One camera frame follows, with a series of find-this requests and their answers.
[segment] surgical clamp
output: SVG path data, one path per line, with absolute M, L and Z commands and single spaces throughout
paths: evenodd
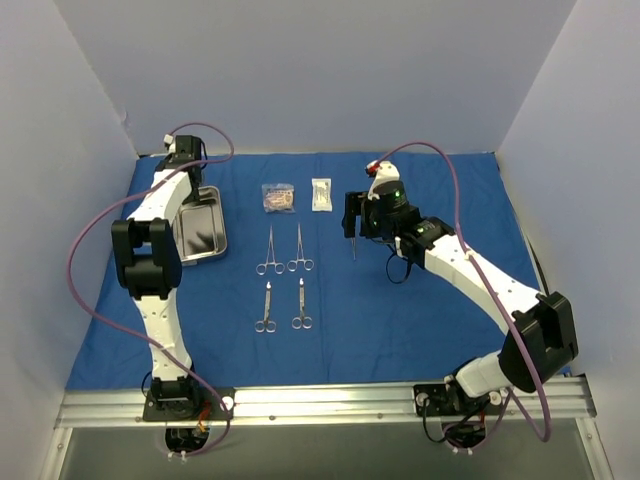
M 267 259 L 264 263 L 259 263 L 256 267 L 256 273 L 258 275 L 264 275 L 267 273 L 267 268 L 269 265 L 273 265 L 273 269 L 276 271 L 278 275 L 284 272 L 284 263 L 276 262 L 276 251 L 273 247 L 273 225 L 269 228 L 269 247 L 267 248 Z
M 304 258 L 304 250 L 302 249 L 302 232 L 300 230 L 300 222 L 298 222 L 298 250 L 296 252 L 296 259 L 289 260 L 287 262 L 287 268 L 290 272 L 295 272 L 298 269 L 298 264 L 302 263 L 305 270 L 309 271 L 313 268 L 313 260 Z

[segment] screw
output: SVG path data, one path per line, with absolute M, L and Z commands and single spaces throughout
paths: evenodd
M 502 396 L 500 396 L 498 392 L 490 392 L 489 401 L 491 405 L 500 405 L 502 403 Z
M 420 392 L 418 395 L 416 395 L 416 405 L 418 405 L 419 407 L 429 405 L 429 395 L 424 392 Z
M 231 410 L 233 408 L 233 406 L 235 405 L 235 402 L 233 401 L 233 398 L 231 398 L 228 395 L 222 397 L 222 402 L 224 403 L 225 407 L 227 407 L 227 410 Z

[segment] white box wall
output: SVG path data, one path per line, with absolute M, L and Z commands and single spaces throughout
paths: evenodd
M 126 193 L 134 151 L 50 0 L 3 2 L 0 15 L 0 476 L 34 479 L 89 325 L 64 281 L 71 240 Z M 109 222 L 78 256 L 95 302 Z
M 640 3 L 576 4 L 500 148 L 507 190 L 573 304 L 616 478 L 638 478 Z
M 204 119 L 241 151 L 494 151 L 575 3 L 55 1 L 140 153 Z

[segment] scissors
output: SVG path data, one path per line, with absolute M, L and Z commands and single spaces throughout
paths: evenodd
M 267 282 L 267 296 L 264 299 L 264 319 L 256 322 L 256 332 L 273 333 L 276 331 L 276 322 L 271 321 L 271 282 Z
M 311 325 L 311 317 L 307 317 L 304 314 L 304 280 L 300 279 L 300 316 L 294 317 L 291 321 L 291 326 L 296 330 L 300 330 L 301 328 L 309 329 Z

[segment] metal tray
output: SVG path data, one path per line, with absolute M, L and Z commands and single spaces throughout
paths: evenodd
M 183 265 L 217 259 L 227 251 L 220 191 L 200 187 L 200 200 L 183 204 L 173 224 L 173 236 Z

